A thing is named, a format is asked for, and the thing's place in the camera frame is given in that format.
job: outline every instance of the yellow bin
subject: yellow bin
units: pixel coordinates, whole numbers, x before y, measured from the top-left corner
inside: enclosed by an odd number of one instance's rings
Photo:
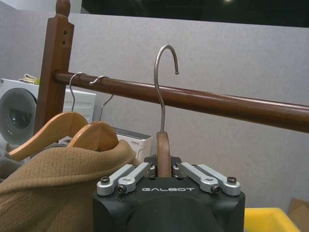
[[[246,232],[300,232],[278,208],[246,208]]]

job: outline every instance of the wooden rod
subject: wooden rod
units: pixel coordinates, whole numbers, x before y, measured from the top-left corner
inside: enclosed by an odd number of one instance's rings
[[[72,73],[56,73],[54,80],[68,85]],[[94,85],[96,76],[79,75],[73,86],[146,102],[159,103],[150,84],[104,78]],[[309,106],[214,94],[174,87],[160,87],[165,105],[211,115],[229,117],[294,131],[309,133]]]

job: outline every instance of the washing machine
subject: washing machine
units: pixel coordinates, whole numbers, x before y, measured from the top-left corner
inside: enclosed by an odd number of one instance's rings
[[[13,145],[21,145],[33,136],[39,86],[16,80],[0,81],[0,133]],[[96,94],[73,90],[74,111],[92,121]],[[70,111],[73,97],[66,89],[63,111]]]

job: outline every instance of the white appliance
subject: white appliance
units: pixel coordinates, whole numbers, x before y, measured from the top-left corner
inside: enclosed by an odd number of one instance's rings
[[[144,158],[150,156],[152,136],[129,130],[115,128],[118,140],[125,140],[136,151],[136,158],[144,162]]]
[[[0,133],[10,144],[20,145],[33,136],[39,86],[15,80],[0,81]],[[73,90],[74,111],[92,121],[96,94]],[[66,89],[63,111],[70,111],[73,97]]]

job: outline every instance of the ceiling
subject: ceiling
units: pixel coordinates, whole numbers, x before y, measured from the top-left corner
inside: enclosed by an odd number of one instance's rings
[[[90,14],[309,26],[307,0],[83,0]]]

